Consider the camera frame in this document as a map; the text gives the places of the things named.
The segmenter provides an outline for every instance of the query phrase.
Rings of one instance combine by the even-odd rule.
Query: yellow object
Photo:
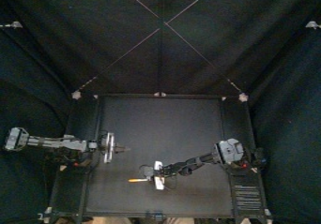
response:
[[[138,183],[138,182],[147,182],[149,179],[130,179],[129,182],[130,183]]]

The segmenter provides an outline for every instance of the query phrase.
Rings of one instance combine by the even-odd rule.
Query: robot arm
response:
[[[71,135],[66,135],[63,138],[43,138],[31,136],[30,133],[22,128],[15,127],[10,131],[4,149],[7,151],[19,152],[27,146],[47,148],[58,150],[67,148],[77,153],[93,153],[101,151],[105,153],[105,163],[111,162],[111,154],[129,151],[130,149],[122,146],[117,146],[114,141],[114,134],[109,132],[98,141],[81,141]]]
[[[170,177],[177,174],[184,176],[192,175],[192,172],[205,164],[232,164],[233,162],[240,161],[244,157],[244,152],[244,146],[238,140],[229,139],[221,141],[214,145],[210,153],[190,158],[185,162],[177,162],[169,166],[163,166],[159,169],[159,172],[155,172],[155,176],[162,175],[163,177]]]
[[[157,189],[165,189],[166,178],[181,174],[192,175],[193,171],[200,169],[205,164],[228,164],[234,165],[242,160],[245,150],[242,143],[236,139],[229,139],[217,143],[212,152],[200,157],[193,157],[184,162],[177,162],[163,166],[161,161],[155,161],[154,167],[145,166],[143,174],[146,179],[130,179],[130,182],[142,182],[154,180]]]

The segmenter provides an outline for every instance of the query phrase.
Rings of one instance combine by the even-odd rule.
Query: black cloth wall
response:
[[[269,157],[269,207],[276,220],[289,223],[321,222],[320,59],[321,32],[304,30],[253,91],[260,96],[252,107],[257,143]]]
[[[67,3],[60,0],[51,0],[52,3],[47,3],[47,1],[50,0],[10,0],[10,2],[0,0],[0,23],[22,21],[22,24],[27,22],[30,25],[24,29],[0,30],[2,145],[12,127],[26,127],[32,135],[39,136],[59,137],[64,134],[71,109],[71,91],[97,75],[102,68],[111,63],[111,60],[115,60],[126,52],[125,44],[130,48],[150,32],[150,29],[146,30],[145,35],[142,37],[139,35],[139,38],[134,38],[131,42],[123,41],[123,37],[131,37],[135,32],[129,31],[125,35],[122,28],[119,29],[122,32],[111,32],[110,29],[107,31],[102,27],[101,20],[101,16],[107,16],[111,19],[113,30],[118,30],[118,27],[123,26],[118,23],[122,20],[119,16],[109,16],[105,12],[97,15],[95,13],[101,12],[93,12],[91,9],[85,11],[81,8],[85,0],[69,0]],[[121,0],[111,1],[118,7]],[[177,11],[171,14],[177,13],[192,1],[186,0],[182,7],[180,4],[176,7]],[[252,85],[253,127],[257,143],[265,147],[269,157],[265,186],[269,207],[276,219],[289,221],[289,223],[321,223],[319,187],[321,183],[321,30],[304,28],[304,24],[312,20],[309,16],[317,9],[320,0],[264,0],[266,5],[260,5],[260,1],[253,3],[252,0],[238,0],[234,3],[228,0],[226,3],[218,2],[221,5],[212,6],[209,5],[212,2],[206,2],[204,5],[209,12],[205,12],[205,16],[210,15],[212,18],[206,19],[208,21],[201,27],[208,26],[209,29],[202,29],[196,25],[197,27],[192,29],[193,32],[189,31],[190,29],[186,30],[188,37],[190,35],[198,37],[200,34],[205,37],[210,34],[209,41],[214,44],[204,48],[210,60],[216,60],[221,66],[233,67],[230,70],[232,80],[237,80],[237,83],[245,86],[242,89],[248,90]],[[125,0],[121,4],[123,5],[123,3],[129,3],[129,9],[133,10],[131,15],[137,18],[135,9],[139,9],[139,13],[145,9],[133,0]],[[69,19],[64,19],[62,12],[54,11],[60,6],[67,13],[66,16],[70,16],[70,22]],[[106,11],[113,13],[113,10],[107,9],[109,6],[107,2]],[[226,11],[213,11],[214,8],[221,11],[224,7],[228,9]],[[19,16],[15,15],[14,10],[19,11]],[[234,13],[228,21],[225,21],[226,13]],[[81,27],[77,28],[79,20],[83,21]],[[185,26],[180,23],[192,23],[190,18],[182,19],[177,23],[178,30]],[[142,31],[139,24],[130,28]],[[303,28],[304,31],[289,40],[284,50],[277,53],[299,28]],[[87,30],[97,30],[97,32],[87,37]],[[117,41],[118,45],[114,45],[114,38],[118,37],[115,34],[122,36]],[[206,45],[208,42],[200,39],[193,43]],[[181,44],[173,46],[177,51],[181,51]],[[167,52],[169,55],[165,59],[171,62],[176,60],[173,57],[185,57],[171,49]],[[146,57],[145,55],[146,49],[141,50],[133,59],[139,56]],[[213,78],[212,67],[201,65],[200,60],[196,59],[198,61],[193,62],[193,69],[190,66],[186,68],[189,62],[184,59],[163,66],[165,70],[169,69],[163,71],[167,74],[163,80],[170,79],[166,89],[169,93],[182,94],[182,90],[189,90],[188,94],[213,94],[214,90],[220,90],[220,93],[226,94],[226,85],[220,85],[220,89],[216,89],[218,84]],[[155,75],[146,75],[146,73],[157,73],[157,66],[153,66],[153,70],[149,71],[149,64],[155,62],[138,60],[139,68],[133,61],[115,66],[117,69],[106,73],[106,78],[102,78],[103,84],[95,82],[90,86],[91,91],[97,91],[97,89],[102,92],[137,91],[138,89],[139,93],[155,91]],[[139,77],[138,72],[141,71],[145,79],[138,82],[139,78],[137,77]],[[115,81],[119,88],[111,84],[111,81]],[[46,172],[44,175],[44,168],[47,165],[43,162],[43,152],[27,150],[23,153],[12,154],[0,151],[0,223],[10,223],[10,221],[11,223],[35,223],[35,220],[28,221],[28,219],[36,218],[36,213],[47,207],[47,192],[51,189],[51,187],[46,188],[46,185],[51,185],[51,181],[47,183],[46,179],[51,177],[47,176],[50,172]]]
[[[0,0],[0,23],[16,20]],[[0,143],[12,127],[32,135],[64,133],[71,98],[26,29],[0,30]],[[51,173],[42,151],[0,151],[0,223],[38,223],[48,206]]]

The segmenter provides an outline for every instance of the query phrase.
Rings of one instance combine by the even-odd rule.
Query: black fabric backdrop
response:
[[[237,95],[229,78],[252,97],[276,219],[320,223],[321,30],[305,29],[312,19],[321,22],[320,0],[201,0],[170,25],[210,64],[162,25],[194,0],[141,1],[161,22],[134,0],[0,0],[0,23],[24,25],[0,32],[2,143],[12,127],[62,136],[71,92],[97,75],[89,94]],[[47,207],[42,157],[0,153],[2,223],[35,218]]]

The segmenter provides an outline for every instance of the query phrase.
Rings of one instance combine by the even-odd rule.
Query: black curtain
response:
[[[278,53],[252,92],[257,143],[276,220],[321,223],[321,30],[304,29]]]
[[[19,21],[0,0],[0,23]],[[59,137],[64,133],[71,98],[51,60],[28,29],[0,30],[0,146],[12,127],[31,135]],[[36,223],[48,206],[54,167],[43,151],[0,151],[0,223]]]

